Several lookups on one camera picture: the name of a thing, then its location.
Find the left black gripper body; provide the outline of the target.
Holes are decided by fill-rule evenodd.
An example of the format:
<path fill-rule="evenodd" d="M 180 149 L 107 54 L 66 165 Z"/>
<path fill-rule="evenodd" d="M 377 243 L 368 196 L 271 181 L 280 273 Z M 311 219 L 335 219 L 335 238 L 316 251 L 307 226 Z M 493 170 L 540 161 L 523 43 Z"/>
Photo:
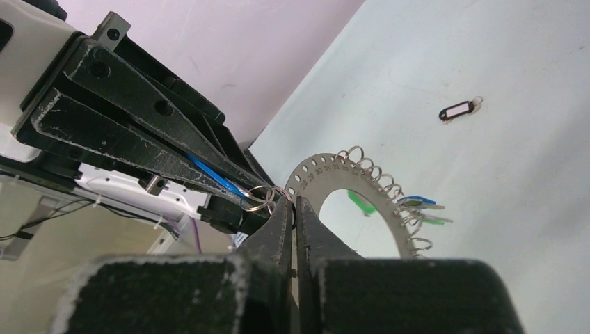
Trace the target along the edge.
<path fill-rule="evenodd" d="M 129 23 L 121 16 L 111 12 L 94 34 L 86 35 L 67 24 L 64 14 L 59 11 L 51 14 L 42 11 L 12 12 L 11 142 L 18 147 L 16 159 L 29 161 L 45 151 L 91 166 L 129 173 L 144 182 L 159 178 L 169 180 L 57 141 L 33 128 L 29 119 L 32 108 L 50 88 L 63 89 L 63 66 L 85 38 L 116 52 L 128 63 L 146 72 L 223 125 L 224 115 L 213 104 L 128 38 L 129 27 Z"/>

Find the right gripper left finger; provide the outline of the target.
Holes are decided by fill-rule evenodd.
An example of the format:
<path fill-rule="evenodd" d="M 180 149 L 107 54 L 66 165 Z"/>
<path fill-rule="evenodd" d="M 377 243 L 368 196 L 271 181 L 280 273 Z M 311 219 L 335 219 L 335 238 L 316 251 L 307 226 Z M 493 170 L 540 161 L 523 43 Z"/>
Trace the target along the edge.
<path fill-rule="evenodd" d="M 236 251 L 105 255 L 73 277 L 52 333 L 288 333 L 292 203 Z"/>

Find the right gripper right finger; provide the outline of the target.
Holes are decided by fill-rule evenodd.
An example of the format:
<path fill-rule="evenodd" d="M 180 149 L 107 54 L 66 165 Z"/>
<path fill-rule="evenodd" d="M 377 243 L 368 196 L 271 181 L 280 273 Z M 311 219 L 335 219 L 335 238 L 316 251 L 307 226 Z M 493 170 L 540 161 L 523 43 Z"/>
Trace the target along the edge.
<path fill-rule="evenodd" d="M 296 199 L 302 333 L 523 333 L 492 266 L 470 259 L 364 258 Z"/>

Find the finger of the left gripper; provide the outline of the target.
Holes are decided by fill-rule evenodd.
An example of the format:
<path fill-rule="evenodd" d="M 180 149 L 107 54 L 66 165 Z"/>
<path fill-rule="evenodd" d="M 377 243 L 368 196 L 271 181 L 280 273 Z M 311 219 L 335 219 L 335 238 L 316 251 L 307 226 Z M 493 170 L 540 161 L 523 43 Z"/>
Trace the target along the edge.
<path fill-rule="evenodd" d="M 57 141 L 127 166 L 185 182 L 240 204 L 240 197 L 187 159 L 193 155 L 243 189 L 267 185 L 230 161 L 165 97 L 150 97 L 130 110 L 81 89 L 50 88 L 32 108 L 33 128 Z"/>
<path fill-rule="evenodd" d="M 100 43 L 83 39 L 62 73 L 76 121 L 103 129 L 68 143 L 219 196 L 230 195 L 223 181 L 264 184 L 227 127 Z"/>

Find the green key tag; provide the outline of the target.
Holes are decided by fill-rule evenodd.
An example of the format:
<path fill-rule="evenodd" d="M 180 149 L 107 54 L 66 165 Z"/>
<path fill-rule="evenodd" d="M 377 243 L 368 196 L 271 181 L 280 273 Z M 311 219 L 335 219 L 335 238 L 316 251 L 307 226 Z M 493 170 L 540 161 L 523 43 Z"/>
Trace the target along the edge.
<path fill-rule="evenodd" d="M 377 209 L 362 195 L 352 190 L 347 190 L 349 199 L 360 209 L 364 216 L 371 216 L 377 212 Z"/>
<path fill-rule="evenodd" d="M 453 220 L 447 218 L 440 218 L 435 216 L 423 216 L 422 221 L 424 223 L 432 224 L 432 225 L 445 225 L 448 223 L 453 223 Z"/>

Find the blue key tag top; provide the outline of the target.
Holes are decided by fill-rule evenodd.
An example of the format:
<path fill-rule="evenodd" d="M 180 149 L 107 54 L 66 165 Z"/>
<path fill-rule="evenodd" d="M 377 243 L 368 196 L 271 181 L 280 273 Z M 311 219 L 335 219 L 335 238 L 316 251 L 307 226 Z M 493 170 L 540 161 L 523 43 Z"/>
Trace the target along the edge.
<path fill-rule="evenodd" d="M 233 184 L 231 181 L 225 179 L 224 177 L 220 176 L 217 172 L 215 172 L 214 170 L 212 170 L 209 166 L 207 166 L 206 164 L 204 164 L 201 160 L 199 160 L 197 157 L 188 154 L 187 159 L 193 163 L 196 167 L 198 167 L 200 170 L 202 170 L 205 174 L 207 174 L 208 176 L 210 176 L 214 181 L 216 181 L 217 183 L 219 183 L 224 189 L 228 190 L 229 192 L 236 194 L 240 197 L 245 197 L 246 195 L 240 190 L 240 188 L 238 186 L 236 186 L 235 184 Z"/>

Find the blue key tag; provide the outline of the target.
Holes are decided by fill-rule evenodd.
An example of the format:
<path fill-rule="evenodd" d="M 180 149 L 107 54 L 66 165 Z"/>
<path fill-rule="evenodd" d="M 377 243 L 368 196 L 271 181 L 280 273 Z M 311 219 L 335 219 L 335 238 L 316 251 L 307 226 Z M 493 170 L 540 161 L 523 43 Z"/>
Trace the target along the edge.
<path fill-rule="evenodd" d="M 204 164 L 201 160 L 199 160 L 197 157 L 188 154 L 187 159 L 193 163 L 196 167 L 198 167 L 200 170 L 202 170 L 205 174 L 207 174 L 208 176 L 210 176 L 214 181 L 216 181 L 217 183 L 219 183 L 224 189 L 228 190 L 229 192 L 236 194 L 240 197 L 245 197 L 246 195 L 240 190 L 240 188 L 238 186 L 236 186 L 235 184 L 233 184 L 231 181 L 225 179 L 224 177 L 220 176 L 217 172 L 215 172 L 214 170 L 212 170 L 209 166 L 207 166 L 206 164 Z"/>
<path fill-rule="evenodd" d="M 415 209 L 444 209 L 444 205 L 439 205 L 436 201 L 422 196 L 406 196 L 400 198 L 396 204 L 400 207 L 412 207 Z"/>

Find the large toothed metal keyring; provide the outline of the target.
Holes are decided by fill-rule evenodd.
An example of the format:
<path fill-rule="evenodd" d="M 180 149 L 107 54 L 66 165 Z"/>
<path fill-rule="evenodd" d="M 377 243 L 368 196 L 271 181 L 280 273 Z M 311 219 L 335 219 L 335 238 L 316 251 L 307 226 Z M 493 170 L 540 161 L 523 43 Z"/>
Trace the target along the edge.
<path fill-rule="evenodd" d="M 304 159 L 289 176 L 288 194 L 308 199 L 319 211 L 327 197 L 338 190 L 352 190 L 362 195 L 385 219 L 402 258 L 419 258 L 433 248 L 430 239 L 419 236 L 426 216 L 421 209 L 400 207 L 396 202 L 405 197 L 395 178 L 365 156 L 356 145 L 338 153 L 320 153 Z"/>

